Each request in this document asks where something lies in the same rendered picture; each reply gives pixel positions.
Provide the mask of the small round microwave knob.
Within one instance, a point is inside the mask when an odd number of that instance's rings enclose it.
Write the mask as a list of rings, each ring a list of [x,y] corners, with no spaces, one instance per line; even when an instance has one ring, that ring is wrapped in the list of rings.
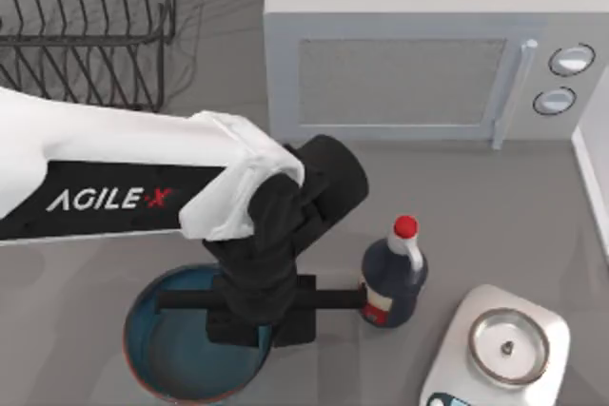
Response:
[[[577,101],[577,94],[569,87],[558,87],[539,93],[532,107],[541,116],[556,116],[568,111]]]

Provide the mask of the silver kitchen scale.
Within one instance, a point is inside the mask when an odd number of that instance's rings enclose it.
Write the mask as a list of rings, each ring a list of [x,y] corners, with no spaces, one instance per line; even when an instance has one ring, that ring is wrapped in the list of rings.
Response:
[[[448,325],[419,406],[556,406],[570,343],[559,314],[477,286]]]

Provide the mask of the blue bowl with red rim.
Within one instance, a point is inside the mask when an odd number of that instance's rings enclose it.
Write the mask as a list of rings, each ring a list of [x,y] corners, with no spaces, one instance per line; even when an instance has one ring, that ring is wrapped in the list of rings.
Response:
[[[123,329],[123,352],[140,385],[174,404],[219,404],[257,376],[271,348],[271,329],[258,329],[252,347],[215,344],[205,310],[156,311],[162,290],[204,289],[219,274],[214,263],[183,265],[152,280],[132,303]]]

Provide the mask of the large round microwave knob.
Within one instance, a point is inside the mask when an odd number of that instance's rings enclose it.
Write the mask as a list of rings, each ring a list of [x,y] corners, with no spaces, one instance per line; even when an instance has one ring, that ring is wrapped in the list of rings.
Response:
[[[595,61],[596,53],[586,44],[557,49],[549,59],[550,71],[560,77],[570,77],[587,70]]]

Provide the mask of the dark bottle with red cap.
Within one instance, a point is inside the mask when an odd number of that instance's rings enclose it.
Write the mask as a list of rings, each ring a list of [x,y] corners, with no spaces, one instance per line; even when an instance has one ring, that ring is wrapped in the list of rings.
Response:
[[[360,284],[366,291],[366,303],[361,315],[368,323],[396,328],[412,317],[428,275],[418,237],[417,219],[401,215],[385,237],[364,251]]]

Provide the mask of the microwave door with mesh window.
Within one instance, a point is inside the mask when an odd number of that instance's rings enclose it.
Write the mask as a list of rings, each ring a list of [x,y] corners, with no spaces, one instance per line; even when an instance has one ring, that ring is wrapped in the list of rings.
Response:
[[[543,27],[515,13],[269,13],[271,132],[490,140]]]

